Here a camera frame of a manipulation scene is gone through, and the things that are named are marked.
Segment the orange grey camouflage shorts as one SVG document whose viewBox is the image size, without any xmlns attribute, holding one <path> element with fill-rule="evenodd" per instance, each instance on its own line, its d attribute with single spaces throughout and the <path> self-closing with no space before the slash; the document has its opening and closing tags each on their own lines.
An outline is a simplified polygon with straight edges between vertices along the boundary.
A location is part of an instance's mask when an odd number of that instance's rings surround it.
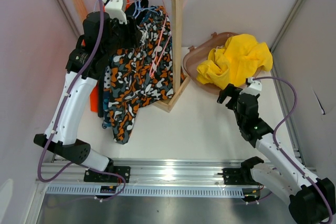
<svg viewBox="0 0 336 224">
<path fill-rule="evenodd" d="M 169 16 L 157 55 L 160 55 L 169 34 L 171 42 L 154 78 L 149 75 L 165 18 L 163 6 L 155 7 L 155 12 L 144 12 L 144 18 L 138 26 L 141 32 L 140 46 L 118 49 L 109 60 L 108 66 L 111 68 L 109 128 L 112 129 L 113 140 L 119 144 L 129 141 L 140 108 L 173 96 L 173 42 Z"/>
</svg>

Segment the blue patterned shorts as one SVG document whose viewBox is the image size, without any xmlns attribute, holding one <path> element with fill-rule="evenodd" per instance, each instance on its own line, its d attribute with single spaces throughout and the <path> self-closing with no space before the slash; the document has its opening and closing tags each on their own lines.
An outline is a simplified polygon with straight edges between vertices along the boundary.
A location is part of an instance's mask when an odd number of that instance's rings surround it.
<svg viewBox="0 0 336 224">
<path fill-rule="evenodd" d="M 102 79 L 102 109 L 103 109 L 102 127 L 104 129 L 111 126 L 109 115 L 110 91 L 111 91 L 111 68 L 107 66 Z"/>
</svg>

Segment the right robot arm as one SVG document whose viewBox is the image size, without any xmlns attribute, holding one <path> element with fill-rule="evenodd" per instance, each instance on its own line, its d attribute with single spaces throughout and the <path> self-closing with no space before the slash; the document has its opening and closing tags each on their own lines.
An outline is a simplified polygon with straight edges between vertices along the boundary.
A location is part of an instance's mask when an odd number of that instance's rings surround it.
<svg viewBox="0 0 336 224">
<path fill-rule="evenodd" d="M 304 167 L 275 138 L 273 130 L 258 113 L 261 83 L 250 82 L 241 89 L 229 84 L 220 91 L 218 103 L 229 97 L 226 107 L 235 114 L 244 140 L 261 152 L 275 166 L 271 168 L 261 158 L 252 157 L 241 164 L 240 179 L 260 183 L 287 205 L 296 223 L 331 223 L 335 215 L 335 186 Z"/>
</svg>

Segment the dark navy shorts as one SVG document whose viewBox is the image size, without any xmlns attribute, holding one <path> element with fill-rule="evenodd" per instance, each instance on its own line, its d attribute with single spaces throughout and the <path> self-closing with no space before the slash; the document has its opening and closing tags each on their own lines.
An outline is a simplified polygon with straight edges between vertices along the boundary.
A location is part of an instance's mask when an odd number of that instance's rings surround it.
<svg viewBox="0 0 336 224">
<path fill-rule="evenodd" d="M 136 15 L 139 12 L 139 8 L 146 8 L 149 6 L 149 1 L 148 0 L 136 0 L 136 3 L 132 3 L 127 10 L 125 11 L 125 14 L 127 16 L 132 15 L 135 19 L 135 22 L 137 25 L 140 25 L 141 21 L 143 20 L 144 14 L 140 13 L 138 17 Z M 101 76 L 100 80 L 98 81 L 97 84 L 97 90 L 98 90 L 98 117 L 103 118 L 103 92 L 104 92 L 104 73 Z"/>
</svg>

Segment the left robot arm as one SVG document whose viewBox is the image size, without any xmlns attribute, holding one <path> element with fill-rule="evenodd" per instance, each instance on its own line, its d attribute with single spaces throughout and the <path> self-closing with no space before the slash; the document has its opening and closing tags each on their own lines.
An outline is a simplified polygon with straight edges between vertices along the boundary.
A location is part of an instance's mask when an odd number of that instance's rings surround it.
<svg viewBox="0 0 336 224">
<path fill-rule="evenodd" d="M 137 46 L 140 32 L 135 18 L 111 18 L 106 12 L 91 12 L 84 19 L 83 34 L 77 39 L 66 64 L 64 89 L 51 123 L 34 143 L 73 164 L 96 170 L 108 182 L 114 176 L 113 160 L 77 138 L 78 127 L 90 94 L 105 72 L 109 58 L 118 49 Z"/>
</svg>

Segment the yellow shorts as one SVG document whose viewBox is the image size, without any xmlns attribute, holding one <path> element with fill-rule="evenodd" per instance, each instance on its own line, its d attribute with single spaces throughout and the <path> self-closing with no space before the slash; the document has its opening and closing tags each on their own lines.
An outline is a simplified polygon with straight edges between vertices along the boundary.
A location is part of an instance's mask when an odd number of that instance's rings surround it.
<svg viewBox="0 0 336 224">
<path fill-rule="evenodd" d="M 196 68 L 196 80 L 221 89 L 230 83 L 238 87 L 258 69 L 270 71 L 272 67 L 273 57 L 267 44 L 258 42 L 253 35 L 240 34 L 229 37 L 224 46 L 209 51 L 207 59 Z"/>
</svg>

